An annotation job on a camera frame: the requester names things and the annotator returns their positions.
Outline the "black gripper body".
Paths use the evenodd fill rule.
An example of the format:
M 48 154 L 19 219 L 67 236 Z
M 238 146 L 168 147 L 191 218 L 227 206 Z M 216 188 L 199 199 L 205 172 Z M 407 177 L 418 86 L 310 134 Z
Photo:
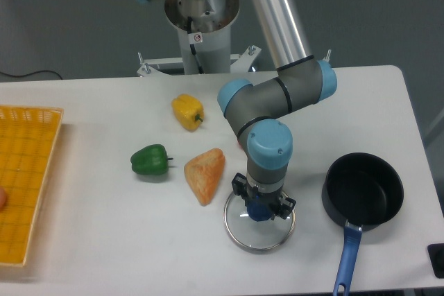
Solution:
M 249 207 L 252 204 L 259 204 L 267 207 L 267 209 L 277 209 L 281 203 L 283 185 L 283 180 L 272 184 L 247 180 L 246 198 L 244 199 L 245 206 Z

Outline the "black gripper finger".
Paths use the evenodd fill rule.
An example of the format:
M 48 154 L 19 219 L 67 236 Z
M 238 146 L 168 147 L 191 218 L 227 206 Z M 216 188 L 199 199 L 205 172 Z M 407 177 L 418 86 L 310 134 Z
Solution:
M 231 184 L 232 184 L 233 193 L 236 196 L 239 196 L 240 198 L 242 198 L 244 200 L 247 197 L 247 190 L 246 190 L 247 178 L 246 178 L 246 176 L 242 175 L 241 173 L 237 173 L 233 177 Z
M 280 195 L 270 204 L 271 219 L 274 220 L 276 217 L 287 219 L 293 213 L 295 206 L 296 200 L 287 195 Z

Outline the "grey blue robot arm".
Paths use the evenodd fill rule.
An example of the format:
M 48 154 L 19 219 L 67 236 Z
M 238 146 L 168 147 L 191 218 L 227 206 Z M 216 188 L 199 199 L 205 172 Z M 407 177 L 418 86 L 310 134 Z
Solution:
M 282 194 L 293 146 L 279 118 L 330 97 L 337 79 L 328 60 L 311 54 L 293 0 L 253 4 L 277 76 L 258 85 L 233 80 L 221 88 L 217 101 L 247 156 L 247 173 L 233 179 L 234 194 L 255 221 L 285 219 L 296 204 Z M 239 0 L 165 0 L 164 10 L 178 33 L 185 73 L 233 71 L 230 28 Z

